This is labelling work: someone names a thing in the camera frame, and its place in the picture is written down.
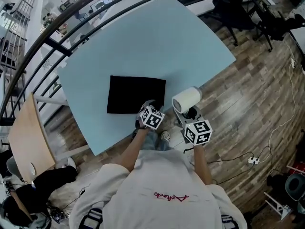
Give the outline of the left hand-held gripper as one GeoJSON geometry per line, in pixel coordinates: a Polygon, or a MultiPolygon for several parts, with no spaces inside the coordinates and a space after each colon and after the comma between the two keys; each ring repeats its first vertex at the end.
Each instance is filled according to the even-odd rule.
{"type": "Polygon", "coordinates": [[[146,101],[136,116],[135,128],[156,130],[164,119],[163,105],[157,100],[146,101]]]}

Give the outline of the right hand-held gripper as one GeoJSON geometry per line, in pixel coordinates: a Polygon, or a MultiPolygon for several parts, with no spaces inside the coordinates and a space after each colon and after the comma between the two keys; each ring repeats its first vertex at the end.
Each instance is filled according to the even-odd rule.
{"type": "Polygon", "coordinates": [[[178,113],[174,110],[177,118],[177,126],[181,127],[185,143],[193,146],[204,145],[210,141],[212,127],[208,120],[202,116],[201,110],[195,105],[185,113],[178,113]]]}

